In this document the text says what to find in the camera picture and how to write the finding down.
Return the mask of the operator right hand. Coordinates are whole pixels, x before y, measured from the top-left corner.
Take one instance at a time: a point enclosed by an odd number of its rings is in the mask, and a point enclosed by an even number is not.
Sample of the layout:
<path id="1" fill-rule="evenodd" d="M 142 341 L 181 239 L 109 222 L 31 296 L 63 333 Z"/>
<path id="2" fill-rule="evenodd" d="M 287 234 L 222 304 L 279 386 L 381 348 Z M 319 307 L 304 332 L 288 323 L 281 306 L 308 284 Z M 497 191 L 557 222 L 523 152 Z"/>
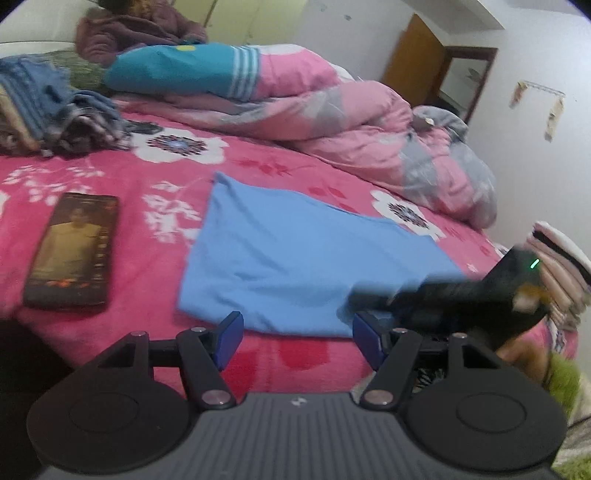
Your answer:
<path id="1" fill-rule="evenodd" d="M 533 315 L 540 306 L 546 305 L 547 300 L 548 295 L 541 287 L 522 285 L 513 297 L 512 312 Z M 550 367 L 550 352 L 546 347 L 514 336 L 497 350 L 497 355 L 536 384 L 544 383 Z"/>

